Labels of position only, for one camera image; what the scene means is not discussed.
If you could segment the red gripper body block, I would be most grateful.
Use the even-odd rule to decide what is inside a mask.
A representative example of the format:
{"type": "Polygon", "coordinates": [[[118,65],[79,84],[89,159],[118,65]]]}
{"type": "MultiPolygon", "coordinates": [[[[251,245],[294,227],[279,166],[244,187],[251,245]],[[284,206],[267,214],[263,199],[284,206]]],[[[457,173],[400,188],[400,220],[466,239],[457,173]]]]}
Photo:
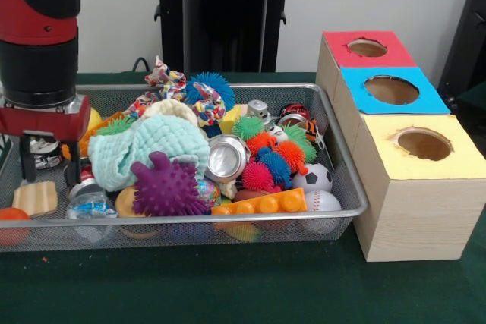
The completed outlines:
{"type": "Polygon", "coordinates": [[[73,99],[63,107],[49,109],[1,106],[1,133],[15,137],[79,141],[87,131],[89,120],[89,99],[73,99]]]}

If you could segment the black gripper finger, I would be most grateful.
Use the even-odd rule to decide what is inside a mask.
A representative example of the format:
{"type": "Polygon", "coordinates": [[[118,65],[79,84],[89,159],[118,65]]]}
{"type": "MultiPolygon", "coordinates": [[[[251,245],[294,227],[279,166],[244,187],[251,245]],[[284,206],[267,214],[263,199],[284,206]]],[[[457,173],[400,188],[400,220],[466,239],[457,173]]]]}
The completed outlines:
{"type": "Polygon", "coordinates": [[[19,139],[22,177],[30,183],[36,180],[35,158],[30,150],[30,142],[33,137],[33,134],[24,134],[19,139]]]}
{"type": "Polygon", "coordinates": [[[70,154],[70,160],[65,168],[65,180],[69,187],[74,187],[81,182],[80,173],[80,149],[78,142],[64,142],[70,154]]]}

